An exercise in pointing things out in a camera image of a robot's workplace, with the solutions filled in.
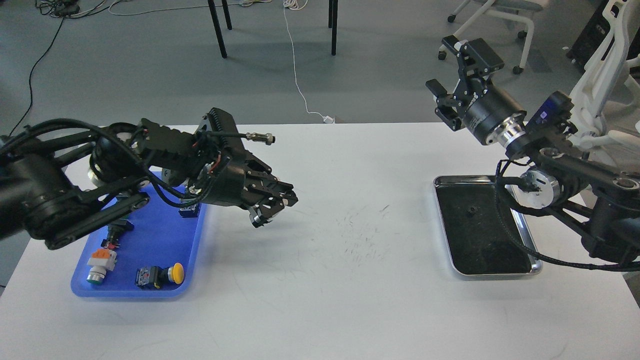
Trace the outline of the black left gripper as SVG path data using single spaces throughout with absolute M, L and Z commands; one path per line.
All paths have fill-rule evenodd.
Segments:
M 206 165 L 202 169 L 202 175 L 213 180 L 212 189 L 204 196 L 202 203 L 249 210 L 250 222 L 254 228 L 272 222 L 283 207 L 292 207 L 298 202 L 298 196 L 290 183 L 274 177 L 247 177 L 247 171 L 268 171 L 268 165 L 261 160 L 231 160 L 225 167 L 220 164 L 209 174 L 210 168 L 211 166 Z

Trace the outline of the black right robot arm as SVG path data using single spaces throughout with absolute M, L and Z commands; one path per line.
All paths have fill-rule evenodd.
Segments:
M 570 121 L 573 102 L 553 92 L 529 121 L 526 111 L 503 89 L 493 73 L 505 62 L 482 38 L 442 38 L 457 60 L 452 93 L 436 80 L 426 82 L 435 114 L 454 132 L 467 129 L 483 146 L 500 144 L 506 159 L 494 173 L 494 203 L 520 214 L 551 215 L 581 237 L 589 256 L 606 265 L 575 263 L 521 245 L 533 258 L 590 271 L 639 270 L 639 174 L 588 161 L 569 141 L 578 131 Z

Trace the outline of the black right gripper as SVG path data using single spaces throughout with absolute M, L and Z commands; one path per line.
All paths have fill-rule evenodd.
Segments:
M 455 55 L 459 82 L 453 94 L 438 79 L 425 82 L 434 96 L 435 114 L 454 132 L 466 128 L 483 146 L 509 147 L 523 137 L 526 111 L 490 84 L 491 75 L 505 67 L 503 59 L 482 38 L 469 41 L 448 35 L 442 44 Z

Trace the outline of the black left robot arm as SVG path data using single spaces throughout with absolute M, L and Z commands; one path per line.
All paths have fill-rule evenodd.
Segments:
M 170 207 L 239 207 L 264 226 L 298 197 L 243 140 L 272 145 L 275 137 L 239 132 L 215 107 L 192 133 L 146 118 L 103 127 L 55 118 L 2 136 L 1 237 L 26 231 L 64 248 L 144 207 L 146 182 Z

